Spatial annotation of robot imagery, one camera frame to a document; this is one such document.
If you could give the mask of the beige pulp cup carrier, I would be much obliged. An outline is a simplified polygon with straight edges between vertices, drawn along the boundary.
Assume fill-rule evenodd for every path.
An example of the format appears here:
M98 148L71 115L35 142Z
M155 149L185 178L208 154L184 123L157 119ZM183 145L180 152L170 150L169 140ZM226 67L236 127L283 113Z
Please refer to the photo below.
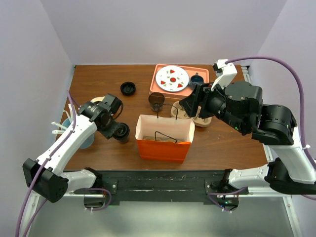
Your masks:
M200 118L199 114L201 111L201 106L198 107L197 109L197 114L195 117L192 117L192 120L194 124L198 127L208 127L211 123L212 118ZM171 107L170 110L170 115L173 118L178 118L178 119L189 119L187 113L184 111L184 109L180 106L179 101L176 101L173 106Z

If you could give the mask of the orange paper bag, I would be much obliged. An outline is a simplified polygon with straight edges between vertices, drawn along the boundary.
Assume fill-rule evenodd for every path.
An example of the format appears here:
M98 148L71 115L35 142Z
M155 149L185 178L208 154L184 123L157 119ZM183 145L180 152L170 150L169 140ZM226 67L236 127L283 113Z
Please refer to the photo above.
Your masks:
M135 139L141 159L183 163L194 134L192 119L140 115Z

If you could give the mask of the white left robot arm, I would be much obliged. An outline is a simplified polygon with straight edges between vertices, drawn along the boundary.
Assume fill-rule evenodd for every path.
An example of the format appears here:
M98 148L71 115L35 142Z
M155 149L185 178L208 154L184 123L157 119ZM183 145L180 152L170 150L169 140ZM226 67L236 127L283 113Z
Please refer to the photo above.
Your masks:
M88 101L75 113L74 121L56 142L37 159L27 159L23 172L28 188L51 203L64 194L87 189L96 194L103 186L102 174L92 168L64 172L64 168L80 146L96 131L110 139L119 130L114 114L121 114L123 102L107 94L102 101Z

